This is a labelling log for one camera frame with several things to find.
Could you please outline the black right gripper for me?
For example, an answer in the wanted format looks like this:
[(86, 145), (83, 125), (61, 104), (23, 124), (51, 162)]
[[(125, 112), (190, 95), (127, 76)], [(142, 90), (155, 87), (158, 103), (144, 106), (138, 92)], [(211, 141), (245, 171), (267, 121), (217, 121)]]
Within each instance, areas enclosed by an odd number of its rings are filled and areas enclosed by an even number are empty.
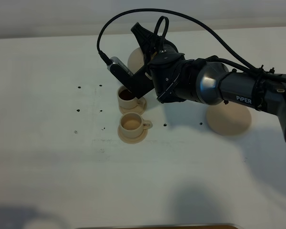
[(131, 32), (143, 53), (143, 67), (133, 75), (134, 95), (140, 98), (154, 89), (161, 103), (200, 102), (196, 81), (205, 60), (186, 60), (184, 54), (168, 41), (163, 44), (164, 52), (160, 52), (155, 47), (157, 35), (138, 22)]

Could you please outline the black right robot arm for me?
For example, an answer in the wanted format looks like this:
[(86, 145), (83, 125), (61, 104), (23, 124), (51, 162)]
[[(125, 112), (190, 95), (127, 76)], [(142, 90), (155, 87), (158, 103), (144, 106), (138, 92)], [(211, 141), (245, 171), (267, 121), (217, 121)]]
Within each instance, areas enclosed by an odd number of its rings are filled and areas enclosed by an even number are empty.
[(277, 116), (286, 142), (286, 74), (251, 70), (217, 56), (187, 60), (170, 41), (140, 24), (131, 31), (159, 102), (234, 102), (251, 107)]

